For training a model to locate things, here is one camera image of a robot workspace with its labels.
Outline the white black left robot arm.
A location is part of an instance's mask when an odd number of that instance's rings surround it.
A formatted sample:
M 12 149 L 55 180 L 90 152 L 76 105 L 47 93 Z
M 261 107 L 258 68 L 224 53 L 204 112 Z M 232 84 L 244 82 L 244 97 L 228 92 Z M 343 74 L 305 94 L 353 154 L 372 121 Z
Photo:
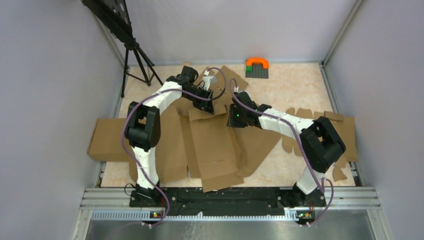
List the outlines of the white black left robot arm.
M 198 110 L 214 114 L 210 85 L 217 79 L 210 71 L 210 68 L 206 68 L 200 83 L 195 83 L 198 72 L 184 66 L 180 74 L 168 77 L 151 96 L 141 102 L 132 102 L 128 107 L 121 138 L 128 140 L 132 149 L 129 155 L 134 158 L 138 171 L 132 196 L 141 197 L 149 207 L 156 206 L 161 198 L 155 157 L 161 137 L 161 114 L 180 98 L 188 99 Z

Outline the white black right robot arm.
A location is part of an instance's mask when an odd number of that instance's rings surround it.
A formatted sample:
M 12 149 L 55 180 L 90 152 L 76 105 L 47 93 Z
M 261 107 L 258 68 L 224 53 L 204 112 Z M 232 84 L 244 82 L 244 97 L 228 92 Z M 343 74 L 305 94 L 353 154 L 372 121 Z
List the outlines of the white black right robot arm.
M 273 131 L 297 142 L 306 167 L 285 196 L 285 206 L 307 206 L 325 191 L 324 177 L 345 153 L 346 145 L 331 121 L 324 116 L 302 118 L 280 112 L 267 104 L 257 105 L 245 91 L 234 92 L 227 126 L 256 127 Z

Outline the large cardboard box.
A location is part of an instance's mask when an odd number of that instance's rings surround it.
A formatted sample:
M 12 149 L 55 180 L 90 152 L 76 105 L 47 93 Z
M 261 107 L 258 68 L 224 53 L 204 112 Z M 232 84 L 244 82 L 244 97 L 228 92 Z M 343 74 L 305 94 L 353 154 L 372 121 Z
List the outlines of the large cardboard box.
M 201 187 L 204 191 L 229 187 L 269 187 L 270 177 L 255 182 L 253 174 L 268 163 L 281 135 L 257 127 L 227 126 L 229 107 L 215 106 L 215 114 L 202 112 L 184 99 L 160 115 L 161 135 L 155 164 L 145 164 L 162 187 Z

